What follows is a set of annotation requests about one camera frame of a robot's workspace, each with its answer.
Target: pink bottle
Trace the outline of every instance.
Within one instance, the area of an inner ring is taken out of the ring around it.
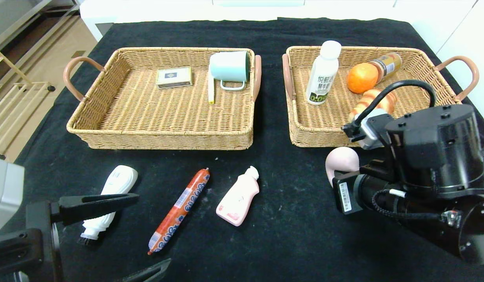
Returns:
[[[240,226],[247,216],[252,198],[259,193],[258,178],[257,169],[250,166],[224,195],[216,208],[217,215],[232,225]]]

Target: bread roll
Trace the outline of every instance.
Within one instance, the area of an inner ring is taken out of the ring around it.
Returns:
[[[362,98],[360,98],[359,103],[353,108],[353,110],[350,112],[349,119],[353,120],[353,118],[357,115],[360,114],[362,111],[364,111],[376,98],[376,96],[381,93],[381,90],[379,89],[370,89],[368,91],[365,91],[364,94],[362,95]],[[381,100],[376,108],[380,108],[385,110],[388,114],[393,114],[393,111],[395,109],[395,103],[397,102],[397,95],[392,91],[388,93],[383,100]]]

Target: barcode label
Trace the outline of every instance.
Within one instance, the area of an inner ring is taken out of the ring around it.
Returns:
[[[348,193],[348,184],[346,182],[339,184],[339,192],[341,193],[344,212],[351,211],[352,204],[350,203],[350,194]]]
[[[391,63],[386,66],[386,74],[393,72],[395,70],[395,63]]]
[[[188,199],[188,196],[190,196],[190,193],[191,193],[190,188],[184,189],[183,194],[181,194],[179,199],[176,201],[176,203],[174,204],[174,207],[180,209],[183,206],[184,202],[186,202],[186,200]]]
[[[154,245],[156,244],[156,242],[158,242],[158,239],[160,239],[160,237],[161,237],[160,233],[154,232],[153,236],[151,236],[151,239],[149,240],[148,248],[152,249],[154,247]]]

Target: black cable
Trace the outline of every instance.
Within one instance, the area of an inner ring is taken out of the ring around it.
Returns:
[[[438,213],[400,213],[385,210],[378,205],[376,198],[379,194],[389,193],[390,189],[379,190],[372,195],[371,203],[374,209],[384,216],[392,217],[395,219],[409,219],[409,220],[441,220],[441,216]]]
[[[360,113],[359,117],[356,118],[353,121],[353,126],[356,127],[356,128],[360,127],[360,122],[368,114],[370,114],[373,109],[376,108],[376,106],[379,104],[379,102],[381,102],[381,100],[383,100],[383,98],[385,98],[385,96],[388,93],[390,93],[391,91],[394,91],[395,89],[397,89],[399,87],[403,87],[403,86],[418,86],[418,87],[425,89],[428,92],[428,95],[430,96],[430,106],[429,107],[435,106],[435,100],[437,99],[436,98],[437,95],[435,94],[435,89],[433,89],[433,87],[430,84],[428,84],[427,82],[421,81],[421,80],[417,80],[417,79],[400,80],[400,81],[397,81],[397,82],[390,84],[385,89],[383,89],[383,91],[381,91],[378,94],[378,96],[376,96],[376,98],[374,98],[374,100],[371,102],[371,104],[369,104],[369,106],[364,111],[362,111],[362,113]]]

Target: mug handle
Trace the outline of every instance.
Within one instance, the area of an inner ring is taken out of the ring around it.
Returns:
[[[242,82],[242,86],[240,87],[226,87],[223,85],[223,81],[221,80],[221,88],[223,88],[224,90],[239,91],[239,90],[242,90],[244,87],[245,87],[245,81]]]

